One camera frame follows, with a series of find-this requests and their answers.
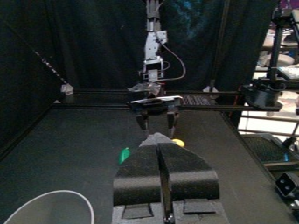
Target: white bowl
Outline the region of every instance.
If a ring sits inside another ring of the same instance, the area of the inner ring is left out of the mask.
[[[47,192],[29,200],[4,224],[93,224],[93,209],[77,192]]]

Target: yellow object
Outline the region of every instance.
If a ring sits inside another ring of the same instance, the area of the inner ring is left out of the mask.
[[[184,141],[180,139],[173,139],[173,142],[179,145],[179,146],[184,146]]]

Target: black curtain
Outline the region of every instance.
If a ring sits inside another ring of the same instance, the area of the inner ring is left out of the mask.
[[[24,40],[56,67],[44,1],[1,1],[0,154],[5,144],[24,131],[60,95],[61,83]]]
[[[248,83],[270,25],[274,0],[230,1],[220,47],[216,87],[236,90]],[[69,83],[76,88],[119,89],[137,82],[145,46],[145,4],[141,0],[51,0]],[[168,46],[187,75],[168,89],[201,90],[211,79],[224,0],[165,0],[160,9]],[[181,75],[173,56],[167,77]]]

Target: black panel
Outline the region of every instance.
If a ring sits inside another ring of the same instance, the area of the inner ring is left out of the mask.
[[[8,25],[41,56],[56,65],[43,1],[1,1],[0,153],[1,146],[57,99],[61,84]]]

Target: black table surface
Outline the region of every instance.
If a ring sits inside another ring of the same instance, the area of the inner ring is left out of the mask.
[[[165,115],[149,117],[149,130],[167,134]],[[175,137],[219,175],[231,224],[295,223],[274,181],[222,113],[183,111]],[[0,163],[0,223],[28,200],[60,189],[88,198],[95,223],[111,223],[119,152],[125,147],[135,151],[144,139],[125,109],[52,109]]]

